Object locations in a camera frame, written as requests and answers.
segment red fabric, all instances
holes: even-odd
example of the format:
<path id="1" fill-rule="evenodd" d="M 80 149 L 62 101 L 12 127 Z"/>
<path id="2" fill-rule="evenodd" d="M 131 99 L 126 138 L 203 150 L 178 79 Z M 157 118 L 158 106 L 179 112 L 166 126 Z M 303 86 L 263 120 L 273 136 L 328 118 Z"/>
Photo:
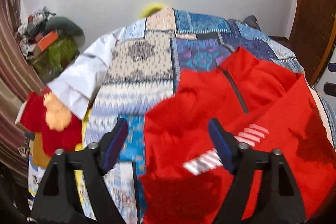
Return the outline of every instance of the red fabric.
<path id="1" fill-rule="evenodd" d="M 248 107 L 245 114 L 223 72 L 184 70 L 174 97 L 145 116 L 146 174 L 140 177 L 148 209 L 146 224 L 210 224 L 232 176 L 217 167 L 195 176 L 183 167 L 214 146 L 208 122 L 216 117 L 235 136 L 256 124 L 268 129 L 254 149 L 282 150 L 310 217 L 336 180 L 335 151 L 327 140 L 304 75 L 257 60 L 239 48 L 221 65 L 236 83 Z M 252 215 L 260 184 L 255 172 L 244 218 Z"/>
<path id="2" fill-rule="evenodd" d="M 41 95 L 35 92 L 28 95 L 20 123 L 29 131 L 42 133 L 43 151 L 52 157 L 56 149 L 74 151 L 76 145 L 82 142 L 82 122 L 72 114 L 70 124 L 63 131 L 50 130 L 45 122 L 47 110 L 43 105 L 44 94 L 49 92 L 46 87 Z"/>

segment bed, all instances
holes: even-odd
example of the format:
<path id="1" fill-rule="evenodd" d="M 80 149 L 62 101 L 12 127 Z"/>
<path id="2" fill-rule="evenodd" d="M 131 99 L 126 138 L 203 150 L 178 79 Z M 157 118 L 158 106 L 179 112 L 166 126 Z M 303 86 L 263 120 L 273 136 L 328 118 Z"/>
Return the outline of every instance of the bed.
<path id="1" fill-rule="evenodd" d="M 120 162 L 104 177 L 107 188 L 126 223 L 137 223 L 146 210 L 142 185 L 145 170 L 144 114 L 174 95 L 180 72 L 210 71 L 238 47 L 258 59 L 269 60 L 296 73 L 304 73 L 295 54 L 268 36 L 234 19 L 225 20 L 163 8 L 126 27 L 112 52 L 112 61 L 92 106 L 83 132 L 83 147 L 98 142 L 119 118 L 127 119 L 129 134 Z M 327 138 L 335 148 L 336 115 L 313 87 L 310 91 L 320 112 Z M 43 170 L 29 165 L 29 188 L 35 193 Z M 78 192 L 86 216 L 95 219 L 83 177 Z"/>

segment orange box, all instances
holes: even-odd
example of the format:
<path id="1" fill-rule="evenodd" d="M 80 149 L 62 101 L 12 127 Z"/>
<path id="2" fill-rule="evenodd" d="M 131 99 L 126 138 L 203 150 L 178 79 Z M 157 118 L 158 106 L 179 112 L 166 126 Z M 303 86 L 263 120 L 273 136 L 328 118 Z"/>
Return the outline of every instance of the orange box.
<path id="1" fill-rule="evenodd" d="M 58 34 L 56 31 L 52 31 L 48 33 L 45 37 L 42 37 L 40 41 L 38 41 L 33 50 L 33 54 L 35 57 L 38 57 L 46 48 L 48 48 L 51 44 L 53 44 L 58 39 Z"/>

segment red plush toy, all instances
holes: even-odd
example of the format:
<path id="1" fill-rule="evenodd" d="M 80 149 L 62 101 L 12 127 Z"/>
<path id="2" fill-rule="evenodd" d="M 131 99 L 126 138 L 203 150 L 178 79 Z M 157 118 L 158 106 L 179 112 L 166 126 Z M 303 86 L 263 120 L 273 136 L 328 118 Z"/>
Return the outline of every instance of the red plush toy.
<path id="1" fill-rule="evenodd" d="M 82 121 L 48 87 L 40 95 L 28 95 L 20 123 L 29 131 L 42 133 L 43 151 L 48 156 L 58 148 L 74 151 L 82 142 Z"/>

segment striped logo print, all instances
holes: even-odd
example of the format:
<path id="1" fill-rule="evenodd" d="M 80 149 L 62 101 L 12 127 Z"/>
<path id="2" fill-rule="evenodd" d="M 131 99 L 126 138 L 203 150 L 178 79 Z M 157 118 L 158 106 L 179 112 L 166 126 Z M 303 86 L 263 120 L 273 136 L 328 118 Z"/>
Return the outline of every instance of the striped logo print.
<path id="1" fill-rule="evenodd" d="M 256 143 L 260 143 L 267 135 L 268 130 L 266 128 L 252 123 L 248 128 L 244 128 L 243 132 L 239 132 L 235 138 L 241 143 L 247 143 L 254 147 Z M 195 159 L 183 163 L 183 167 L 195 176 L 216 169 L 219 166 L 222 166 L 221 159 L 214 148 Z"/>

